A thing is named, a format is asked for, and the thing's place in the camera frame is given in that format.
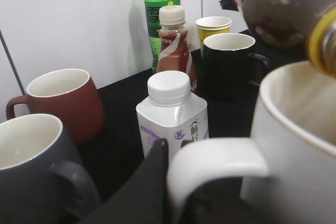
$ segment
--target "bottle cap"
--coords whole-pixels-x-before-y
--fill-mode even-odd
[[[187,101],[191,95],[190,79],[180,71],[164,71],[149,78],[148,94],[151,102],[173,106]]]
[[[185,23],[185,11],[181,5],[169,5],[160,8],[160,24],[174,26]]]

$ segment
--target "yellow rim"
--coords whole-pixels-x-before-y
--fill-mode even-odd
[[[324,61],[321,60],[322,40],[328,28],[335,20],[336,20],[336,7],[332,8],[321,18],[321,20],[317,23],[316,27],[314,28],[309,39],[309,45],[308,45],[309,59],[316,68],[318,68],[320,71],[324,73],[327,72],[323,65]]]

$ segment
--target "brown mug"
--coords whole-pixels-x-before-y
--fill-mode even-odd
[[[16,104],[27,104],[33,114],[57,116],[76,144],[92,140],[104,125],[103,106],[97,88],[90,74],[82,69],[61,69],[33,80],[27,86],[27,95],[8,102],[8,120],[15,117]]]

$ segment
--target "milk tea bottle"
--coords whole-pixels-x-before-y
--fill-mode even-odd
[[[186,73],[190,78],[191,90],[197,93],[196,66],[187,44],[184,8],[180,5],[162,7],[160,24],[161,53],[157,72],[178,70]]]

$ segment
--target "paper cup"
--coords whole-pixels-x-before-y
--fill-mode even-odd
[[[203,56],[203,41],[214,34],[226,34],[230,32],[232,20],[226,17],[205,17],[196,21],[198,37],[201,42],[201,54]]]

